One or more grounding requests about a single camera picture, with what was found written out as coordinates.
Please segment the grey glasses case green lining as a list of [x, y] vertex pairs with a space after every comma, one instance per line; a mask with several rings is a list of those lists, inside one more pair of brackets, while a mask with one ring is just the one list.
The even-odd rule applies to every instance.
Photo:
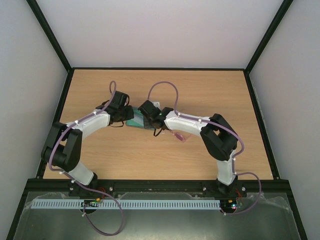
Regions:
[[141, 112], [138, 110], [137, 107], [133, 106], [132, 109], [133, 109], [133, 118], [130, 120], [127, 120], [125, 122], [125, 125], [127, 127], [144, 129], [144, 121], [143, 121], [144, 116], [141, 114]]

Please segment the pink sunglasses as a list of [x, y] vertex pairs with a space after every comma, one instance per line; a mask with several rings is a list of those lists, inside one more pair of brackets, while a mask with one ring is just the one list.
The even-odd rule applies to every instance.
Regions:
[[192, 135], [181, 130], [169, 130], [169, 132], [181, 143], [185, 143]]

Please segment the light blue cleaning cloth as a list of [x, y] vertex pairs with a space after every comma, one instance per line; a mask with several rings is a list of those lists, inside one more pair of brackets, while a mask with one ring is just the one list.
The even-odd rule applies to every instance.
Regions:
[[154, 129], [154, 127], [152, 126], [152, 123], [145, 116], [143, 117], [143, 128], [147, 130]]

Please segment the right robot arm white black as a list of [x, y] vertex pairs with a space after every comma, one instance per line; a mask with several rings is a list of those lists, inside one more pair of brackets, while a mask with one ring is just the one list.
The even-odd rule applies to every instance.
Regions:
[[159, 109], [146, 100], [138, 111], [156, 129], [182, 131], [198, 136], [217, 162], [216, 191], [229, 196], [236, 189], [235, 158], [238, 139], [228, 122], [220, 115], [200, 117], [178, 112], [170, 107]]

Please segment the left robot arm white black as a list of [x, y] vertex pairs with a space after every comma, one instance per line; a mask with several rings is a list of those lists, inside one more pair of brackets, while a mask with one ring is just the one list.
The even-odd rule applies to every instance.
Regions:
[[115, 90], [111, 99], [103, 102], [88, 115], [68, 122], [54, 122], [44, 143], [41, 158], [53, 172], [68, 177], [72, 185], [86, 192], [104, 195], [98, 187], [98, 176], [81, 162], [83, 140], [96, 131], [123, 124], [134, 118], [128, 94]]

